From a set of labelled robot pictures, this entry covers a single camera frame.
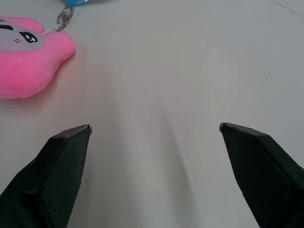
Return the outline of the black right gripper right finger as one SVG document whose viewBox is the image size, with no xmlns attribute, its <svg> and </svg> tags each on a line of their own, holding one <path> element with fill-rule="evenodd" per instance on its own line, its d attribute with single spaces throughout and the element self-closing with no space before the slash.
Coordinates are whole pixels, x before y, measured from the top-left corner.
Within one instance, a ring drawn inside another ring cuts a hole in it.
<svg viewBox="0 0 304 228">
<path fill-rule="evenodd" d="M 304 170 L 268 134 L 221 123 L 236 182 L 261 228 L 304 226 Z"/>
</svg>

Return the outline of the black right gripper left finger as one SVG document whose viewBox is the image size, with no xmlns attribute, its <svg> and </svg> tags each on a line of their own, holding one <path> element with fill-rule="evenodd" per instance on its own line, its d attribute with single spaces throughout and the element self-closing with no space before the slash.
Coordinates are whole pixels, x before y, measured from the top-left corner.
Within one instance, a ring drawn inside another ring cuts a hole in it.
<svg viewBox="0 0 304 228">
<path fill-rule="evenodd" d="M 83 176 L 92 127 L 52 136 L 0 195 L 2 228 L 65 228 Z"/>
</svg>

